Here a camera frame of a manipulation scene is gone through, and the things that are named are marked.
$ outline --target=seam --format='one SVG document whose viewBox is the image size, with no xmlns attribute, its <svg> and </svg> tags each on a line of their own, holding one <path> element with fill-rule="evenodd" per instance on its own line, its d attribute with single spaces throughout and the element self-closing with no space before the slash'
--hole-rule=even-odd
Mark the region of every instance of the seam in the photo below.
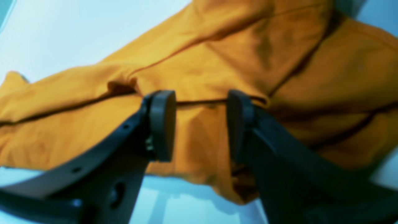
<svg viewBox="0 0 398 224">
<path fill-rule="evenodd" d="M 379 43 L 382 43 L 383 45 L 385 45 L 388 48 L 391 48 L 394 51 L 398 51 L 398 39 L 395 38 L 389 32 L 379 27 L 372 26 L 354 20 L 350 17 L 344 16 L 341 12 L 337 10 L 335 10 L 335 15 L 331 18 L 331 22 L 334 23 L 335 25 L 341 25 L 342 23 L 346 22 L 346 26 L 350 31 L 365 35 Z"/>
</svg>

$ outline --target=orange shirt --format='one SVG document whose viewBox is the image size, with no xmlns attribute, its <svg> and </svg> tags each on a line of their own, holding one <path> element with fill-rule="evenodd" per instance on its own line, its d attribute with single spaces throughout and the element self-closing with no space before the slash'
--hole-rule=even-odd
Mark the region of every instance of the orange shirt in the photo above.
<svg viewBox="0 0 398 224">
<path fill-rule="evenodd" d="M 297 139 L 346 169 L 398 144 L 396 38 L 341 15 L 332 0 L 193 0 L 98 64 L 32 84 L 10 72 L 0 88 L 0 165 L 65 163 L 164 89 L 179 102 L 173 161 L 147 173 L 210 185 L 239 204 L 258 193 L 230 160 L 230 89 L 263 99 Z"/>
</svg>

